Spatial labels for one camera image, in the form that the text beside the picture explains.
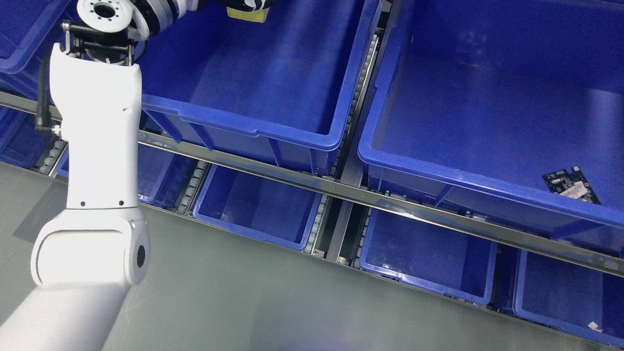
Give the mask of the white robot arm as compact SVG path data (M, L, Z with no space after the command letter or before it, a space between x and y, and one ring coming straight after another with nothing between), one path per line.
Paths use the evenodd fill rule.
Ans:
M69 146L65 209L40 230L36 288L1 327L3 351L100 351L149 264L138 204L142 71L138 43L204 0L79 0L41 67L36 129Z

